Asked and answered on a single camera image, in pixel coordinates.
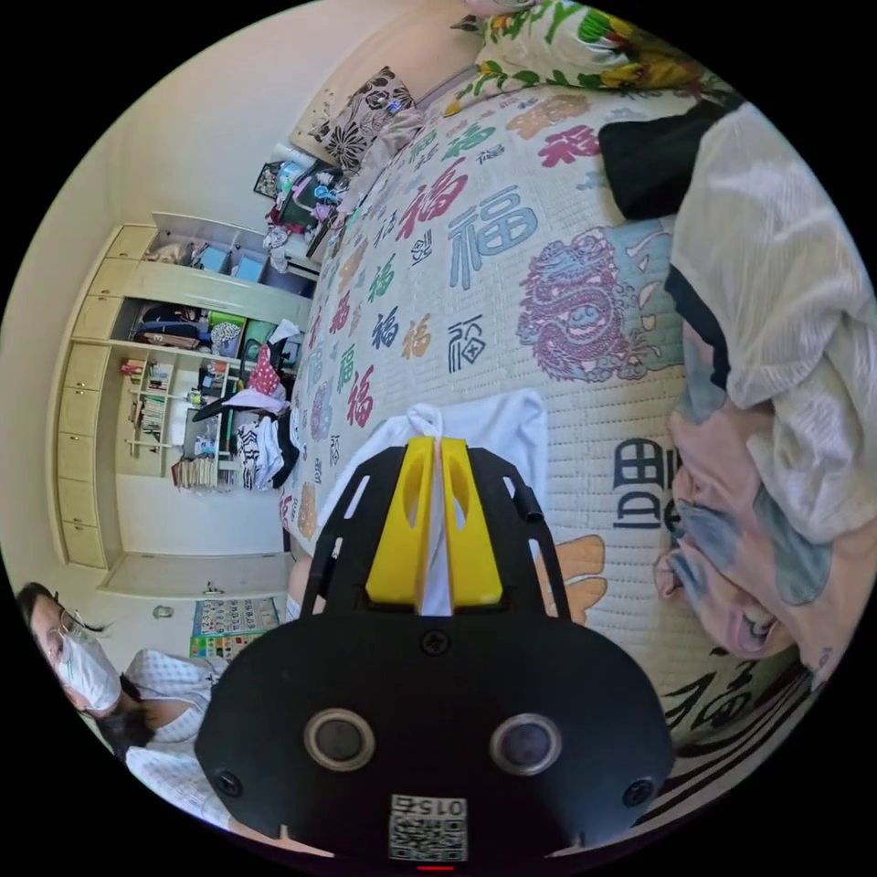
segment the white wall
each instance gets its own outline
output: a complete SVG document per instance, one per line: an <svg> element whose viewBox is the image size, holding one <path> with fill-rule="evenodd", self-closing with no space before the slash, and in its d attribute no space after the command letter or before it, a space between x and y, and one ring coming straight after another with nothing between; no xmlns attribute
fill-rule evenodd
<svg viewBox="0 0 877 877"><path fill-rule="evenodd" d="M349 52L406 6L317 0L237 32L157 83L114 125L123 217L145 222L157 210L263 229L271 204L252 189L272 147Z"/></svg>
<svg viewBox="0 0 877 877"><path fill-rule="evenodd" d="M35 579L79 593L100 580L56 557L45 435L51 352L111 227L157 210L263 228L269 201L252 187L273 144L339 60L405 6L318 0L227 38L137 101L58 193L22 263L0 333L7 375L0 383L0 546L13 587Z"/></svg>
<svg viewBox="0 0 877 877"><path fill-rule="evenodd" d="M261 555L283 550L277 493L179 491L169 478L116 476L126 551Z"/></svg>
<svg viewBox="0 0 877 877"><path fill-rule="evenodd" d="M55 356L73 302L115 224L101 139L58 192L37 230L0 328L0 546L14 588L95 584L100 576L62 566L48 522L46 429Z"/></svg>

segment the sticker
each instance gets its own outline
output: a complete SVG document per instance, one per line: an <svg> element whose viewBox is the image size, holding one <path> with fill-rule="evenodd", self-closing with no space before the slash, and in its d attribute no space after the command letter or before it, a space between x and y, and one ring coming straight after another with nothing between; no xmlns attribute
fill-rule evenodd
<svg viewBox="0 0 877 877"><path fill-rule="evenodd" d="M286 598L286 620L296 621L301 617L301 605L292 597Z"/></svg>
<svg viewBox="0 0 877 877"><path fill-rule="evenodd" d="M395 861L466 861L466 798L390 800L389 857Z"/></svg>

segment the pink polka dot cloth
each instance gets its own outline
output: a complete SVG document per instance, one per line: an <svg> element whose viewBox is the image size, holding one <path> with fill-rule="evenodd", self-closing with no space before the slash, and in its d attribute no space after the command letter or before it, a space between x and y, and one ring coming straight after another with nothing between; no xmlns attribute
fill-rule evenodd
<svg viewBox="0 0 877 877"><path fill-rule="evenodd" d="M248 390L258 390L265 396L273 396L274 391L280 385L277 372L271 367L271 354L267 344L263 344L259 350L259 359L256 368L247 381Z"/></svg>

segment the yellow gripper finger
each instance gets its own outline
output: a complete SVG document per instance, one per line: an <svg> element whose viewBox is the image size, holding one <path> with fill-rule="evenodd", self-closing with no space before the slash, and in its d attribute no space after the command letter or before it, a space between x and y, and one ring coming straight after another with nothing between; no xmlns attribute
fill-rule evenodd
<svg viewBox="0 0 877 877"><path fill-rule="evenodd" d="M435 440L408 442L365 593L374 603L411 606L419 614L427 577L429 500Z"/></svg>
<svg viewBox="0 0 877 877"><path fill-rule="evenodd" d="M441 474L451 607L495 606L502 598L502 583L465 441L441 440ZM462 510L461 526L455 500Z"/></svg>

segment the bed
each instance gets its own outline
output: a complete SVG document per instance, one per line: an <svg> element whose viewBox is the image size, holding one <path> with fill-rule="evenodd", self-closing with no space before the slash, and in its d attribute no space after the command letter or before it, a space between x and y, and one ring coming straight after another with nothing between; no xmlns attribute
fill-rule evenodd
<svg viewBox="0 0 877 877"><path fill-rule="evenodd" d="M663 289L672 220L623 221L597 132L693 101L537 86L448 118L446 100L431 102L323 264L293 398L306 447L280 497L283 526L310 553L334 477L383 420L535 388L549 422L544 511L571 608L648 673L677 745L673 778L633 834L734 785L810 699L793 651L729 655L654 584L679 464L666 422L684 382Z"/></svg>

